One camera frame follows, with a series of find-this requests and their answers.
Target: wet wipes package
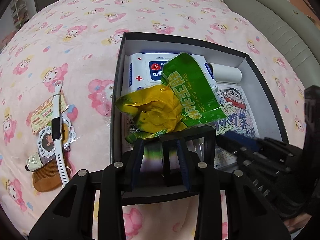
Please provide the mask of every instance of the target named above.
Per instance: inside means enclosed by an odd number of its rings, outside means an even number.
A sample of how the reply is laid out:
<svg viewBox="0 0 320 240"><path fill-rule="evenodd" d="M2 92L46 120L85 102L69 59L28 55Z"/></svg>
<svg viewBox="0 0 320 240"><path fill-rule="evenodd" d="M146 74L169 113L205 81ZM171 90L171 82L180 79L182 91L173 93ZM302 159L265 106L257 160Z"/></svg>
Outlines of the wet wipes package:
<svg viewBox="0 0 320 240"><path fill-rule="evenodd" d="M130 55L128 72L124 73L123 77L121 95L159 85L164 64L177 55L176 53L135 53ZM212 91L216 90L218 87L211 66L207 64L203 56L192 54L192 57L199 64Z"/></svg>

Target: gray sofa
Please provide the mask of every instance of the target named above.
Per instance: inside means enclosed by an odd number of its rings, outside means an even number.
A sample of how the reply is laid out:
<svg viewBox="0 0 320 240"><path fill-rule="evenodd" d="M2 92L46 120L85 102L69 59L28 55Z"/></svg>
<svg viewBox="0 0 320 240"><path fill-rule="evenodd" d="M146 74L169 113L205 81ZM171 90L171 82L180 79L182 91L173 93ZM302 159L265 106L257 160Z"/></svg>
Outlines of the gray sofa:
<svg viewBox="0 0 320 240"><path fill-rule="evenodd" d="M320 30L287 0L223 0L279 50L307 88L320 86Z"/></svg>

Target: screw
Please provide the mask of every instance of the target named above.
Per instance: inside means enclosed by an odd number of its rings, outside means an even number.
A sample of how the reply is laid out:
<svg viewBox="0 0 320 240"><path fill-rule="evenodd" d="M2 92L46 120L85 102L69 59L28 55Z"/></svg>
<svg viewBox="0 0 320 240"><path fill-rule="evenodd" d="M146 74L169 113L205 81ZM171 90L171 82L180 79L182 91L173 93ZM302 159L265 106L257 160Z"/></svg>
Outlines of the screw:
<svg viewBox="0 0 320 240"><path fill-rule="evenodd" d="M87 171L86 170L79 170L78 171L78 176L80 176L80 177L83 177L84 175L86 175L87 174Z"/></svg>
<svg viewBox="0 0 320 240"><path fill-rule="evenodd" d="M115 166L116 168L121 168L123 166L123 163L122 162L115 162L113 164L113 166Z"/></svg>
<svg viewBox="0 0 320 240"><path fill-rule="evenodd" d="M243 175L243 172L241 170L235 170L235 175L237 177L241 177Z"/></svg>
<svg viewBox="0 0 320 240"><path fill-rule="evenodd" d="M207 167L207 164L204 162L200 162L200 163L198 163L198 167L203 169L203 168Z"/></svg>

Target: wall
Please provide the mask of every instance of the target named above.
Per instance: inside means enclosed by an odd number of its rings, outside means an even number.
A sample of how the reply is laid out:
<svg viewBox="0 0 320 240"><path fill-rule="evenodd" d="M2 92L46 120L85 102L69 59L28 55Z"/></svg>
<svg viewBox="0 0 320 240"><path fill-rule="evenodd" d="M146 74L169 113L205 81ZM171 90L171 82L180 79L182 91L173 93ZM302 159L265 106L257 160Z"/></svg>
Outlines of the wall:
<svg viewBox="0 0 320 240"><path fill-rule="evenodd" d="M11 16L11 10L8 6L0 19L0 41L2 41L5 36L7 36L10 32L14 30L15 27Z"/></svg>

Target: watch screen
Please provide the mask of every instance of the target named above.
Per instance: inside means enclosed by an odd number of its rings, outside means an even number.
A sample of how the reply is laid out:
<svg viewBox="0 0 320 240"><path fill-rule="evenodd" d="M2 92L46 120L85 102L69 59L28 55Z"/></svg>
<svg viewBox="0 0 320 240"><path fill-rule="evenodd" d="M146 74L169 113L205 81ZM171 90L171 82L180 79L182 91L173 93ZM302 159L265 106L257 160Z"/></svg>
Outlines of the watch screen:
<svg viewBox="0 0 320 240"><path fill-rule="evenodd" d="M61 122L60 117L52 119L51 123L52 140L58 140L61 138Z"/></svg>

